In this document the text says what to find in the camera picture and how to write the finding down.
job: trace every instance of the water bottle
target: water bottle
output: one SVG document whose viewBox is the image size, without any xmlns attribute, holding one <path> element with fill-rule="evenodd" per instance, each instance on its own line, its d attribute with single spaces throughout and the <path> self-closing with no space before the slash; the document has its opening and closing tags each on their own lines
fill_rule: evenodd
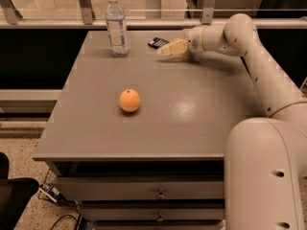
<svg viewBox="0 0 307 230">
<path fill-rule="evenodd" d="M 108 0 L 108 2 L 106 26 L 109 44 L 115 57 L 124 57 L 128 53 L 125 11 L 117 0 Z"/>
</svg>

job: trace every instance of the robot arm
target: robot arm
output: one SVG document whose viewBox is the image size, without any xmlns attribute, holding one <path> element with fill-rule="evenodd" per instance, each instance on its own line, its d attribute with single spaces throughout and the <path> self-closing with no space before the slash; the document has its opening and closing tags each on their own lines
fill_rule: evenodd
<svg viewBox="0 0 307 230">
<path fill-rule="evenodd" d="M 184 30 L 183 34 L 184 39 L 163 46 L 159 53 L 215 51 L 243 57 L 267 117 L 271 118 L 293 104 L 307 104 L 306 97 L 262 45 L 249 16 L 236 14 L 225 25 L 196 27 Z"/>
<path fill-rule="evenodd" d="M 306 97 L 262 45 L 247 15 L 236 14 L 224 26 L 183 33 L 184 39 L 159 53 L 215 51 L 244 58 L 267 117 L 245 120 L 229 134 L 226 229 L 305 229 L 298 178 L 307 176 Z"/>
</svg>

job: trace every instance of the black cable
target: black cable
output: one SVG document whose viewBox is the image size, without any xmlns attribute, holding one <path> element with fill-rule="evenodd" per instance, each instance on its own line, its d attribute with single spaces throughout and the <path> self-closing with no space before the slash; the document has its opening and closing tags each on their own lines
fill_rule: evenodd
<svg viewBox="0 0 307 230">
<path fill-rule="evenodd" d="M 64 216 L 60 217 L 60 218 L 53 224 L 53 226 L 50 228 L 50 230 L 53 230 L 53 229 L 55 228 L 55 226 L 56 226 L 62 219 L 66 218 L 66 217 L 69 217 L 69 218 L 74 219 L 74 220 L 76 221 L 76 223 L 78 224 L 78 220 L 77 220 L 74 216 L 72 216 L 72 215 L 64 215 Z"/>
<path fill-rule="evenodd" d="M 78 226 L 80 226 L 82 219 L 83 219 L 83 216 L 79 214 L 78 219 L 77 219 L 77 224 L 75 225 L 74 230 L 78 230 Z"/>
</svg>

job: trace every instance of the bottle label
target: bottle label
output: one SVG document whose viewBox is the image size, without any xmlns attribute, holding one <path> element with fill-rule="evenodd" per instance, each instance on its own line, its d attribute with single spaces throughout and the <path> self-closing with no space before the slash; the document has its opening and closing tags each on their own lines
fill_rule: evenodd
<svg viewBox="0 0 307 230">
<path fill-rule="evenodd" d="M 106 22 L 111 48 L 116 53 L 124 53 L 128 49 L 126 36 L 126 20 L 108 20 Z"/>
</svg>

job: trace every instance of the metal bar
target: metal bar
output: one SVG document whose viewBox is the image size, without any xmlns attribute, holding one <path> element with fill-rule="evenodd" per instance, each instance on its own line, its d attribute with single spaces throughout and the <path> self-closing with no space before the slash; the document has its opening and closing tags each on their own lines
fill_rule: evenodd
<svg viewBox="0 0 307 230">
<path fill-rule="evenodd" d="M 61 90 L 0 90 L 1 101 L 56 101 Z"/>
<path fill-rule="evenodd" d="M 216 0 L 203 0 L 201 17 L 202 24 L 210 25 L 212 23 L 215 1 Z"/>
<path fill-rule="evenodd" d="M 12 0 L 0 0 L 0 6 L 2 7 L 7 23 L 12 25 L 18 24 L 22 15 L 14 6 Z"/>
<path fill-rule="evenodd" d="M 93 6 L 90 0 L 79 0 L 81 13 L 83 16 L 83 23 L 85 25 L 91 25 L 95 18 Z"/>
<path fill-rule="evenodd" d="M 0 120 L 39 119 L 48 120 L 51 112 L 4 112 L 0 113 Z"/>
<path fill-rule="evenodd" d="M 224 25 L 228 19 L 213 19 L 212 25 Z M 258 29 L 307 29 L 307 21 L 297 19 L 254 19 Z M 158 29 L 179 30 L 184 28 L 201 26 L 198 19 L 174 19 L 174 20 L 127 20 L 128 29 Z M 9 25 L 5 20 L 0 21 L 0 29 L 87 29 L 106 30 L 105 20 L 95 20 L 91 25 L 84 25 L 80 20 L 21 20 L 18 25 Z"/>
<path fill-rule="evenodd" d="M 35 128 L 35 129 L 44 129 L 46 127 L 46 122 L 16 122 L 16 121 L 0 121 L 1 128 Z"/>
</svg>

